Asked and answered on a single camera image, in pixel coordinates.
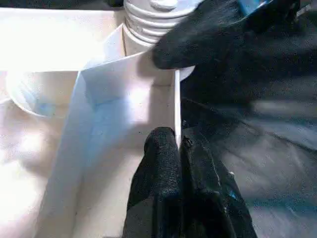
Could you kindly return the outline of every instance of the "white surface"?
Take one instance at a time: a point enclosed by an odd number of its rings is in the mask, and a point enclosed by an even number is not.
[[[124,11],[0,8],[0,70],[78,71]]]
[[[0,238],[31,238],[35,230],[59,142],[43,126],[11,100],[0,103]]]
[[[179,142],[179,72],[156,69],[150,56],[139,53],[80,73],[37,238],[120,236],[147,135],[170,126]]]
[[[153,1],[147,0],[144,5],[140,5],[140,1],[124,1],[126,20],[123,23],[123,37],[127,55],[133,55],[152,48],[164,34],[193,11],[201,0],[176,1],[177,9],[166,12],[147,11],[148,2],[153,3]],[[158,2],[171,3],[172,1],[159,0]],[[192,66],[180,69],[181,80],[187,78],[194,68]]]
[[[7,94],[9,95],[10,99],[22,111],[29,114],[29,117],[39,125],[43,133],[45,133],[47,136],[59,138],[64,122],[64,115],[68,111],[68,105],[56,107],[55,116],[44,116],[43,114],[38,114],[36,108],[33,108],[33,105],[30,105],[28,102],[26,102],[25,97],[21,94],[20,88],[18,85],[16,85],[17,82],[18,81],[11,80],[10,78],[6,80]]]

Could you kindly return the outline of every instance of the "black fabric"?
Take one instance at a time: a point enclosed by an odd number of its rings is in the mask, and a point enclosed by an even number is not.
[[[91,0],[1,0],[0,7],[66,9]]]
[[[159,40],[153,61],[162,69],[228,61],[270,27],[291,24],[298,9],[298,0],[273,0],[245,17],[236,0],[205,0]]]
[[[123,6],[123,0],[104,0],[109,6]]]
[[[186,130],[180,156],[171,129],[150,133],[132,180],[123,237],[257,237],[233,175],[206,145],[202,134]]]
[[[156,128],[145,142],[144,157],[132,179],[123,237],[179,237],[182,185],[174,132],[166,127]]]
[[[234,173],[258,237],[316,237],[317,150],[188,100],[182,119],[183,134],[204,141],[199,150]]]
[[[189,180],[185,186],[189,190],[187,237],[194,238],[199,232],[209,238],[256,238],[233,174],[213,157],[208,141],[196,128],[184,130],[183,136],[181,158],[184,179]]]
[[[222,62],[196,66],[182,98],[317,149],[317,29],[301,16],[236,48]]]

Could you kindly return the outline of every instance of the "black glove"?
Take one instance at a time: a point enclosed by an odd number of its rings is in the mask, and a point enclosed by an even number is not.
[[[165,34],[153,49],[158,68],[182,68],[222,61],[274,24],[295,19],[299,0],[272,0],[244,16],[236,0],[205,0],[184,21]]]
[[[237,184],[194,129],[184,132],[181,156],[173,131],[159,127],[145,143],[134,174],[124,238],[255,238]]]

